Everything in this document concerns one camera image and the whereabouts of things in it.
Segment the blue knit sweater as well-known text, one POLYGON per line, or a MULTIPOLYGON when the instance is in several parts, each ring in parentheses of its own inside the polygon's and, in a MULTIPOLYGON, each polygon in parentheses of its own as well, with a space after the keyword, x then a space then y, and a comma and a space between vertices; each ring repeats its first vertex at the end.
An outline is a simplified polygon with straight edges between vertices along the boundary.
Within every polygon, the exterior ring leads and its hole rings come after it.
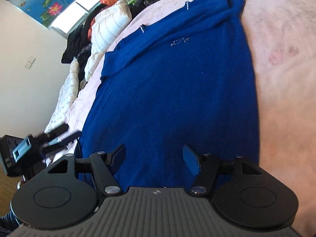
POLYGON ((259 115, 244 0, 194 0, 141 26, 106 53, 78 155, 126 155, 113 172, 129 187, 190 188, 183 147, 259 161, 259 115))

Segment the white script print quilt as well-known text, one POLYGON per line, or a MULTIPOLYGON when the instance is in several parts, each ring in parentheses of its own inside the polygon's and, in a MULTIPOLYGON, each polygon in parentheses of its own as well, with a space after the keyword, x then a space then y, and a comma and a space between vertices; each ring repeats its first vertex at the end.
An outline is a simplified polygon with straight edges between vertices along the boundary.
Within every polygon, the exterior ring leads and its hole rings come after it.
POLYGON ((44 130, 45 133, 53 130, 63 123, 66 113, 77 99, 79 88, 79 71, 80 67, 78 60, 76 57, 74 57, 70 63, 70 73, 60 88, 58 102, 55 111, 52 114, 46 129, 44 130))

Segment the black garment by window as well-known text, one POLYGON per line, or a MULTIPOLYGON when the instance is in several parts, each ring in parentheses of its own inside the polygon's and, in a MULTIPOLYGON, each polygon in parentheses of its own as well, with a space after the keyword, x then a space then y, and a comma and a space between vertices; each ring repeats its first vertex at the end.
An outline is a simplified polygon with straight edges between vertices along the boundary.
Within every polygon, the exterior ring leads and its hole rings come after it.
POLYGON ((94 10, 88 15, 85 22, 79 25, 74 31, 68 35, 67 46, 62 55, 61 63, 70 64, 74 57, 77 58, 80 71, 79 81, 85 78, 85 66, 89 56, 91 55, 91 41, 87 38, 90 21, 94 16, 94 10))

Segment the orange garment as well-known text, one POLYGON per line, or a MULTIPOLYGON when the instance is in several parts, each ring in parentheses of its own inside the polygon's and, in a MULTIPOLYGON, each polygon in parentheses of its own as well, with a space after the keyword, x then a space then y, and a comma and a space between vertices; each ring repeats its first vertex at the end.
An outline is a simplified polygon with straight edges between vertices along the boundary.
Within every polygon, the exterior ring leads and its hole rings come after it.
POLYGON ((95 24, 95 17, 103 10, 112 7, 118 0, 100 0, 100 5, 94 10, 94 16, 92 17, 92 20, 90 21, 89 29, 87 32, 87 38, 90 41, 92 37, 92 26, 95 24))

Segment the green plastic object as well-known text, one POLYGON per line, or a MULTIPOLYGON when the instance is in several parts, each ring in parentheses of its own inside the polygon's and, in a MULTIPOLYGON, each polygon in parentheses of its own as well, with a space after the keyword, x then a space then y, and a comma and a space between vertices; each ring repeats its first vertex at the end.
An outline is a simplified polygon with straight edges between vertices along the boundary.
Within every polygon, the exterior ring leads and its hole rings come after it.
POLYGON ((135 5, 135 3, 137 2, 138 0, 130 0, 128 1, 128 5, 135 5))

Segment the pink floral bed sheet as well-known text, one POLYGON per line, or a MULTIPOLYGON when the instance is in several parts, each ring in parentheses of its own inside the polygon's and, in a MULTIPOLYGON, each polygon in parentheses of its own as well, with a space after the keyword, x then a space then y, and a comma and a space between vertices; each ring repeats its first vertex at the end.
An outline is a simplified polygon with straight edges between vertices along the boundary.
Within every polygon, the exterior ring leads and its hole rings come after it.
MULTIPOLYGON (((190 1, 150 5, 118 40, 190 1)), ((315 236, 315 0, 245 0, 242 25, 256 75, 259 164, 297 195, 294 229, 315 236)))

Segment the white wall switch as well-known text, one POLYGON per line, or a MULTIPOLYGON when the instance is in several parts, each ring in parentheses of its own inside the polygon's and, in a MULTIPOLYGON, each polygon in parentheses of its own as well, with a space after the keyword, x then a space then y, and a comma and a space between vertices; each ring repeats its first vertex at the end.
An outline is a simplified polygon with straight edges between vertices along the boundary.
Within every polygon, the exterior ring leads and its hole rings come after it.
POLYGON ((35 62, 35 57, 30 56, 25 63, 25 68, 29 70, 34 64, 34 62, 35 62))

